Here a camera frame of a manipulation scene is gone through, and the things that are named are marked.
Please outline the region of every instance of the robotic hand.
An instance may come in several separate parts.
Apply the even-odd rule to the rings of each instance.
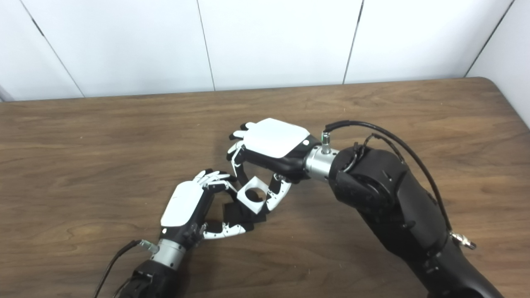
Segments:
[[[94,297],[97,297],[113,262],[129,248],[140,245],[150,252],[149,260],[140,264],[132,276],[116,291],[120,298],[175,297],[179,288],[177,269],[184,254],[196,247],[202,239],[216,239],[244,233],[242,225],[205,222],[215,193],[226,191],[236,200],[236,189],[230,183],[235,177],[225,172],[201,171],[191,181],[180,183],[161,219],[158,245],[146,240],[133,241],[118,252],[109,264]]]
[[[362,145],[334,150],[330,147],[330,132],[344,126],[368,127],[386,137],[372,134]],[[384,140],[393,152],[368,147],[371,138]],[[310,178],[324,181],[337,200],[359,212],[388,251],[408,264],[429,297],[502,298],[464,257],[460,246],[476,246],[452,231],[438,188],[425,165],[405,142],[387,130],[366,122],[340,121],[326,126],[320,142],[302,127],[269,118],[242,125],[230,139],[239,139],[227,155],[244,186],[237,198],[253,212],[251,215],[272,210],[290,183]],[[412,175],[390,139],[420,165],[436,199]],[[274,172],[270,188],[256,177],[247,178],[245,161]],[[267,191],[266,201],[257,203],[249,198],[255,198],[249,189],[256,187]]]

